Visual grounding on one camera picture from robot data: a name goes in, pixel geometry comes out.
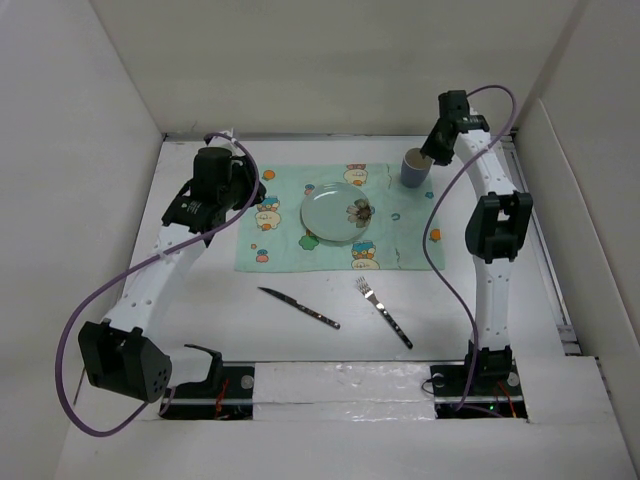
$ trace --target black handle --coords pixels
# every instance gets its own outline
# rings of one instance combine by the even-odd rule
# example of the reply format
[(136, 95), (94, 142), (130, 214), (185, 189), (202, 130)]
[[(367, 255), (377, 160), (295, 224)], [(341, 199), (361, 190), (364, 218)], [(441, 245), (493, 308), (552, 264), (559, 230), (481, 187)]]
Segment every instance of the black handle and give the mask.
[(324, 315), (318, 312), (314, 312), (310, 308), (305, 307), (304, 305), (298, 304), (298, 310), (306, 313), (307, 315), (311, 315), (316, 320), (320, 320), (322, 323), (326, 323), (330, 327), (335, 328), (336, 330), (340, 330), (340, 324), (338, 322), (334, 322), (333, 320), (328, 319)]
[(383, 309), (383, 310), (380, 310), (380, 313), (385, 318), (385, 320), (389, 323), (389, 325), (391, 325), (391, 328), (393, 328), (395, 332), (398, 334), (398, 336), (402, 339), (402, 341), (407, 346), (407, 348), (411, 350), (413, 348), (413, 343), (411, 343), (411, 340), (409, 340), (409, 337), (405, 335), (405, 333), (402, 331), (400, 326), (391, 317), (391, 315), (389, 315), (389, 312), (387, 312), (386, 309)]

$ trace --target cup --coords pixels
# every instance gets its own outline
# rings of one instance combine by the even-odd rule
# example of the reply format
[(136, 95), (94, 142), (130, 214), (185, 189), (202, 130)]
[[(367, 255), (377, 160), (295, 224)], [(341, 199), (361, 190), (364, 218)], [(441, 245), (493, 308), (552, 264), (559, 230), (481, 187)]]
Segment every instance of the cup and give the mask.
[(400, 182), (407, 188), (418, 188), (427, 178), (432, 164), (430, 157), (422, 158), (419, 148), (407, 150), (402, 159)]

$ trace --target fork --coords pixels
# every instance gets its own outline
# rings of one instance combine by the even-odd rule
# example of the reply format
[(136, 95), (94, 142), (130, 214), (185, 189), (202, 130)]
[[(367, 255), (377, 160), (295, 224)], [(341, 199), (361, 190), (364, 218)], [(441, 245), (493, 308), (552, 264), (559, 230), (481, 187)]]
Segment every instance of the fork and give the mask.
[(378, 301), (376, 294), (373, 293), (373, 289), (369, 286), (364, 277), (358, 278), (356, 280), (356, 284), (358, 285), (358, 290), (360, 290), (360, 293), (364, 295), (364, 298), (369, 300), (376, 307), (376, 309), (380, 312), (384, 319), (389, 323), (389, 325), (391, 325), (391, 328), (393, 328), (398, 336), (402, 339), (407, 348), (411, 350), (413, 348), (413, 343), (411, 343), (409, 337), (405, 335), (396, 321), (391, 317), (391, 315), (389, 315), (389, 312), (386, 308), (384, 308), (384, 305)]

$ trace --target white wall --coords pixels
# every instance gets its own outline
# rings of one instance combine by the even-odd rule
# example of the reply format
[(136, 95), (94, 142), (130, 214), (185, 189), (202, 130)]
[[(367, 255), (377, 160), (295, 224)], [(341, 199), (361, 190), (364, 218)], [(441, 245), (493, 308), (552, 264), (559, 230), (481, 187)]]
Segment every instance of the white wall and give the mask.
[(53, 385), (57, 338), (75, 305), (128, 264), (160, 143), (87, 0), (0, 0), (3, 479), (55, 474), (68, 425)]
[(524, 101), (576, 0), (92, 2), (163, 132), (425, 134), (443, 91)]
[(578, 338), (640, 470), (640, 4), (591, 0), (517, 146)]

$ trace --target utensil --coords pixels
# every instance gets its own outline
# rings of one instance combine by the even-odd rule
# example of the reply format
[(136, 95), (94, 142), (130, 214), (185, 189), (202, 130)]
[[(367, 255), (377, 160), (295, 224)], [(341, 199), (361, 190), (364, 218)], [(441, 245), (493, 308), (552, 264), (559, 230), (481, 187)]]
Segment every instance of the utensil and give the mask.
[(422, 157), (419, 148), (407, 150), (402, 159), (400, 182), (407, 188), (418, 188), (427, 178), (432, 164), (431, 158)]
[(265, 287), (258, 287), (260, 290), (262, 290), (263, 292), (268, 293), (269, 295), (273, 295), (274, 297), (276, 297), (278, 300), (282, 300), (285, 303), (288, 303), (289, 305), (291, 305), (294, 308), (297, 308), (298, 310), (300, 310), (303, 313), (306, 313), (307, 315), (312, 316), (313, 318), (315, 318), (316, 320), (320, 320), (322, 323), (326, 323), (327, 325), (329, 325), (330, 327), (335, 328), (336, 330), (340, 330), (340, 324), (338, 322), (334, 322), (333, 320), (330, 320), (329, 318), (325, 317), (324, 315), (322, 315), (321, 313), (318, 312), (314, 312), (313, 310), (311, 310), (310, 308), (305, 307), (304, 305), (300, 305), (296, 300), (294, 300), (293, 298), (291, 298), (288, 295), (285, 295), (284, 293), (280, 293), (276, 290), (273, 290), (271, 288), (265, 288)]
[(374, 211), (367, 196), (349, 183), (317, 186), (300, 207), (305, 227), (333, 242), (346, 242), (362, 234)]
[(393, 328), (398, 336), (402, 339), (407, 348), (411, 350), (413, 348), (413, 343), (411, 343), (409, 337), (405, 335), (396, 321), (391, 317), (391, 315), (389, 315), (389, 312), (387, 312), (387, 309), (384, 308), (384, 305), (378, 301), (375, 293), (373, 293), (373, 290), (364, 279), (364, 277), (358, 278), (358, 280), (356, 280), (356, 283), (358, 285), (358, 290), (360, 290), (360, 293), (364, 295), (364, 298), (369, 300), (376, 307), (376, 309), (382, 314), (384, 319), (389, 323), (389, 325), (391, 325), (391, 328)]

